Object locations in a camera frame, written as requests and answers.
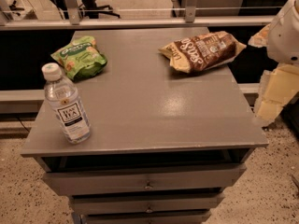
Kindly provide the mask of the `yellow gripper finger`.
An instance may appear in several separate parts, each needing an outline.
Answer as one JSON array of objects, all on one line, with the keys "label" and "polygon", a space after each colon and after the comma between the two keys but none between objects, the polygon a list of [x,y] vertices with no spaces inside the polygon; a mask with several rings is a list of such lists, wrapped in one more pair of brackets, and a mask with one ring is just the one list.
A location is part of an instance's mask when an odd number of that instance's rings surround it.
[{"label": "yellow gripper finger", "polygon": [[298,92],[299,65],[280,63],[272,72],[264,71],[254,104],[253,122],[267,127]]},{"label": "yellow gripper finger", "polygon": [[268,46],[268,33],[269,33],[270,24],[265,25],[258,33],[253,35],[248,44],[255,48],[263,48]]}]

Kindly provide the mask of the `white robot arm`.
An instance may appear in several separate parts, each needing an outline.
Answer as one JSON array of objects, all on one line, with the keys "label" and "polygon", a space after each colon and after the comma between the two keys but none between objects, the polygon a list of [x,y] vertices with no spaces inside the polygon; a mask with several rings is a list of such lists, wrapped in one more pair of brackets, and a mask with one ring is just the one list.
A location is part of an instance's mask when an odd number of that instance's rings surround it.
[{"label": "white robot arm", "polygon": [[249,44],[266,47],[278,66],[264,71],[254,104],[254,123],[267,127],[299,92],[299,0],[288,0],[270,24],[252,36]]}]

